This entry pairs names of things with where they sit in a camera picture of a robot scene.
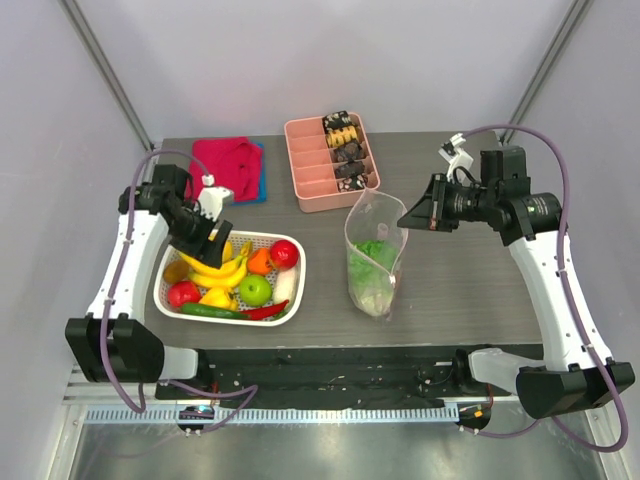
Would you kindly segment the clear zip top bag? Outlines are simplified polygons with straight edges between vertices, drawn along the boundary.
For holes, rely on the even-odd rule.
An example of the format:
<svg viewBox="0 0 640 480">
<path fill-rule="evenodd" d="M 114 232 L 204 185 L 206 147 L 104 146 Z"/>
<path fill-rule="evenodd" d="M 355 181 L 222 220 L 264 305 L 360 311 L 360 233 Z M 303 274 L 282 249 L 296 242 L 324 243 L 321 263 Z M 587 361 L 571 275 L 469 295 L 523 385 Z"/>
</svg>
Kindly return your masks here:
<svg viewBox="0 0 640 480">
<path fill-rule="evenodd" d="M 398 198 L 365 189 L 344 224 L 349 295 L 375 319 L 391 315 L 408 240 L 408 230 L 397 222 L 406 213 Z"/>
</svg>

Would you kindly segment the green toy apple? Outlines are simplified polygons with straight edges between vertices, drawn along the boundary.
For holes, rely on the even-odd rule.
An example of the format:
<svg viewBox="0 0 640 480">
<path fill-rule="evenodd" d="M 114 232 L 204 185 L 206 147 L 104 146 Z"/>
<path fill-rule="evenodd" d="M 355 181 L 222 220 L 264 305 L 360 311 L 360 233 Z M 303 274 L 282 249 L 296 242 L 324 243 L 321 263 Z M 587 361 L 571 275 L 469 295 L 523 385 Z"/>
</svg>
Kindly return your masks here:
<svg viewBox="0 0 640 480">
<path fill-rule="evenodd" d="M 262 307 L 272 298 L 272 287 L 266 277 L 258 274 L 246 276 L 238 286 L 242 302 L 250 307 Z"/>
</svg>

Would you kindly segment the red toy apple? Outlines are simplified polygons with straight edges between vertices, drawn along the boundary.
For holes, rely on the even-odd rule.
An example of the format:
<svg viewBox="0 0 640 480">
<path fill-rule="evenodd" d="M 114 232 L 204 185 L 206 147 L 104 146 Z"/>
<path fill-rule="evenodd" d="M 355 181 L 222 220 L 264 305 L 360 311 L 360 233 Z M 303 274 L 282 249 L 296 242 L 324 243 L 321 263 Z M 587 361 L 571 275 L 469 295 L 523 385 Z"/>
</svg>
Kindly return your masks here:
<svg viewBox="0 0 640 480">
<path fill-rule="evenodd" d="M 300 258 L 299 250 L 289 240 L 278 240 L 269 249 L 270 261 L 276 270 L 289 270 L 294 268 Z"/>
</svg>

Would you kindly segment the red toy chili pepper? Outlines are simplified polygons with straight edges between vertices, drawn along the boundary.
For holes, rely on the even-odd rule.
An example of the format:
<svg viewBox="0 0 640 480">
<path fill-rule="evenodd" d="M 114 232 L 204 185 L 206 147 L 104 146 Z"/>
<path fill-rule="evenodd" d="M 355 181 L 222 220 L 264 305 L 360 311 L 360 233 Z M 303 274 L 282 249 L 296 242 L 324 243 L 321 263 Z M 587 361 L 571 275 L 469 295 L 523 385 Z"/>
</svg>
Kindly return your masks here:
<svg viewBox="0 0 640 480">
<path fill-rule="evenodd" d="M 286 310 L 289 301 L 285 300 L 278 304 L 273 304 L 270 306 L 263 306 L 260 308 L 244 310 L 243 314 L 252 321 L 261 321 L 270 317 L 278 316 L 282 312 Z"/>
</svg>

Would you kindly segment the green toy lettuce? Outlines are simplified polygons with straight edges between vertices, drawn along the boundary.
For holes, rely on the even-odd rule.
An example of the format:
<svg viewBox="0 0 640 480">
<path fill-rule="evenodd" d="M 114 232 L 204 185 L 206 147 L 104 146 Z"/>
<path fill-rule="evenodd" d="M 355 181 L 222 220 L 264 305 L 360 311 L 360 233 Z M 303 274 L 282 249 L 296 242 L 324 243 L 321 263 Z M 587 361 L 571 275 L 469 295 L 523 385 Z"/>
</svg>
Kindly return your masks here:
<svg viewBox="0 0 640 480">
<path fill-rule="evenodd" d="M 396 247 L 382 240 L 354 243 L 348 252 L 349 293 L 356 307 L 371 317 L 390 313 L 398 254 Z"/>
</svg>

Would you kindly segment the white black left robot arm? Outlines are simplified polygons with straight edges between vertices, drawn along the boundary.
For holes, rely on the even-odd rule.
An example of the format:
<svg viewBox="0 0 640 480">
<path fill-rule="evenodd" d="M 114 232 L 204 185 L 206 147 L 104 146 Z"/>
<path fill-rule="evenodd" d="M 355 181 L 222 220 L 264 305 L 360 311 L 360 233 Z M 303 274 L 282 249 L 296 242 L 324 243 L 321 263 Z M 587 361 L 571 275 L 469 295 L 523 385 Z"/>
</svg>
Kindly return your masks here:
<svg viewBox="0 0 640 480">
<path fill-rule="evenodd" d="M 164 244 L 207 265 L 220 267 L 232 225 L 220 214 L 233 193 L 202 178 L 197 199 L 193 182 L 174 165 L 155 167 L 150 181 L 125 189 L 119 198 L 118 233 L 105 278 L 82 318 L 71 318 L 65 338 L 90 382 L 155 383 L 178 380 L 190 398 L 205 397 L 212 373 L 194 349 L 169 347 L 144 325 L 146 293 Z"/>
</svg>

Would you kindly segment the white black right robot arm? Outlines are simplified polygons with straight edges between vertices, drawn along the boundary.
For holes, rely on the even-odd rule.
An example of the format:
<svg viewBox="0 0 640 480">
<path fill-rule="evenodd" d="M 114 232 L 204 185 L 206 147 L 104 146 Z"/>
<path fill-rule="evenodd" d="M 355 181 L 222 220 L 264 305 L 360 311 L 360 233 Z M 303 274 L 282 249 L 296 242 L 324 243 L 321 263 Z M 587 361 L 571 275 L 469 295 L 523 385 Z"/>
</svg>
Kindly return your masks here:
<svg viewBox="0 0 640 480">
<path fill-rule="evenodd" d="M 628 362 L 614 360 L 595 326 L 571 264 L 568 245 L 559 247 L 562 207 L 551 193 L 531 191 L 526 153 L 518 147 L 484 150 L 480 176 L 469 171 L 472 158 L 452 143 L 440 155 L 445 173 L 431 177 L 422 198 L 399 221 L 401 228 L 451 232 L 460 222 L 482 222 L 500 235 L 524 279 L 543 342 L 534 361 L 498 348 L 476 350 L 456 365 L 451 380 L 472 395 L 486 383 L 519 397 L 534 419 L 601 407 L 612 399 L 604 376 L 617 392 L 635 381 Z"/>
</svg>

